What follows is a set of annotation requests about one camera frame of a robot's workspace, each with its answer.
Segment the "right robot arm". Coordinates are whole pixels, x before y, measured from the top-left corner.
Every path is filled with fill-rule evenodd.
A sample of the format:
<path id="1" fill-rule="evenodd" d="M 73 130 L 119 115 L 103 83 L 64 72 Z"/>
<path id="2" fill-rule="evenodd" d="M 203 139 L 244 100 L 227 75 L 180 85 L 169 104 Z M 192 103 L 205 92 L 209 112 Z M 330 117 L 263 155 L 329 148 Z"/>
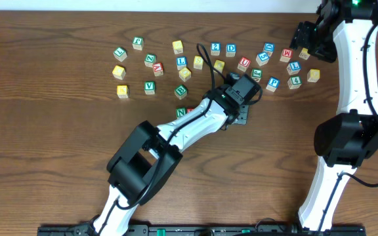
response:
<path id="1" fill-rule="evenodd" d="M 301 233 L 333 235 L 339 232 L 333 214 L 348 181 L 372 186 L 354 173 L 378 150 L 378 1 L 324 0 L 316 13 L 315 23 L 299 23 L 290 47 L 339 63 L 339 103 L 314 133 L 318 164 L 298 220 Z"/>

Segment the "green N block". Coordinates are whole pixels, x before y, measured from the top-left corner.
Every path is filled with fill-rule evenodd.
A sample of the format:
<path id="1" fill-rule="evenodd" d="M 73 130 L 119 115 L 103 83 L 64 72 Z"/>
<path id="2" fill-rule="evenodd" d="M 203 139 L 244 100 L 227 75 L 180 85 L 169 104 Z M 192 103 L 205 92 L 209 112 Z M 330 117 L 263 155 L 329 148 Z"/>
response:
<path id="1" fill-rule="evenodd" d="M 175 111 L 176 111 L 177 118 L 180 118 L 187 114 L 186 108 L 177 108 Z"/>

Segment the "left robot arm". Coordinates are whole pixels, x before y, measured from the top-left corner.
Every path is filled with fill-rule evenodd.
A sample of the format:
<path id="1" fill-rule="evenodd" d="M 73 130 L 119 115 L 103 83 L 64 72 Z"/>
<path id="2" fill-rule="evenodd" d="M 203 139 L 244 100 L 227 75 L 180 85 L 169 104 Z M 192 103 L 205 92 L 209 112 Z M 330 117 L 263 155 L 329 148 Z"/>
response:
<path id="1" fill-rule="evenodd" d="M 124 235 L 137 207 L 146 204 L 166 183 L 182 153 L 204 136 L 231 125 L 242 107 L 252 105 L 261 86 L 247 74 L 228 76 L 200 104 L 169 123 L 144 121 L 124 141 L 107 164 L 109 196 L 92 223 L 93 235 Z"/>

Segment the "blue P block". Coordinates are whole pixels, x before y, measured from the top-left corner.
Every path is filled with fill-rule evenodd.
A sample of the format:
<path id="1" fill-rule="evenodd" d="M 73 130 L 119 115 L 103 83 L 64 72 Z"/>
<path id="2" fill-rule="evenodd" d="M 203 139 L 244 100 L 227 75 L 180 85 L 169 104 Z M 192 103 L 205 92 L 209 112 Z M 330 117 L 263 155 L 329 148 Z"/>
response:
<path id="1" fill-rule="evenodd" d="M 269 90 L 271 92 L 275 92 L 276 89 L 279 87 L 279 84 L 280 84 L 280 80 L 275 78 L 275 77 L 271 77 L 269 80 L 268 80 L 268 83 L 266 85 L 266 90 Z"/>

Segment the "yellow S block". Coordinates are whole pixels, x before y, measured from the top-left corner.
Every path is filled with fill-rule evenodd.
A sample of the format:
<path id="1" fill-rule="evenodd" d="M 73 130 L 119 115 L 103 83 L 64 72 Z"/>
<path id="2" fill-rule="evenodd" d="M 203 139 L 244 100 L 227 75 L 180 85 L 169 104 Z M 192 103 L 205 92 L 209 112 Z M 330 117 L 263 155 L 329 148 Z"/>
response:
<path id="1" fill-rule="evenodd" d="M 194 69 L 203 69 L 203 58 L 201 56 L 194 56 Z"/>

